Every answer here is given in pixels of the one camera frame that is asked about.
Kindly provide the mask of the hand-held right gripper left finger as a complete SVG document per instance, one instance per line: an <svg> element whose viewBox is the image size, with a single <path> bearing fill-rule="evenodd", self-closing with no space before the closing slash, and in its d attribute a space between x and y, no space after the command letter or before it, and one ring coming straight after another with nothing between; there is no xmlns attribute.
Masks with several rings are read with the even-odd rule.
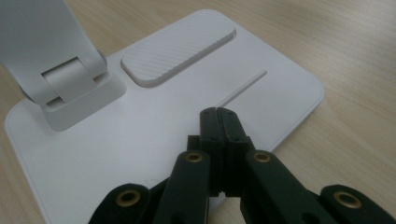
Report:
<svg viewBox="0 0 396 224"><path fill-rule="evenodd" d="M224 141L217 109L200 113L200 134L177 157L152 224L206 224L209 198L219 195Z"/></svg>

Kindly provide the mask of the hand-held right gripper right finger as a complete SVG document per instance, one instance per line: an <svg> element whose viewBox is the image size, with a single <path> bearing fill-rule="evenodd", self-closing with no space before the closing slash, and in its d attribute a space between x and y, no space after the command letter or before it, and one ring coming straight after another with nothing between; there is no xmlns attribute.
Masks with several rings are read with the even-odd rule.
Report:
<svg viewBox="0 0 396 224"><path fill-rule="evenodd" d="M240 199L247 224L336 224L274 154L254 147L237 115L217 110L225 140L224 189Z"/></svg>

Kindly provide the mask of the white desk lamp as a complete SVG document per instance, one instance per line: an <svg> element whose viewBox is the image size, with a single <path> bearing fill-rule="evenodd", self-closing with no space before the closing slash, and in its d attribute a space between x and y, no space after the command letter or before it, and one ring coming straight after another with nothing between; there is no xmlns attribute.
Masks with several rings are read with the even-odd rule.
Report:
<svg viewBox="0 0 396 224"><path fill-rule="evenodd" d="M120 28L177 20L105 56L67 0L0 0L0 65L24 95L6 132L49 224L87 224L115 187L164 180L208 107L236 112L271 150L323 98L313 75L214 9L106 1Z"/></svg>

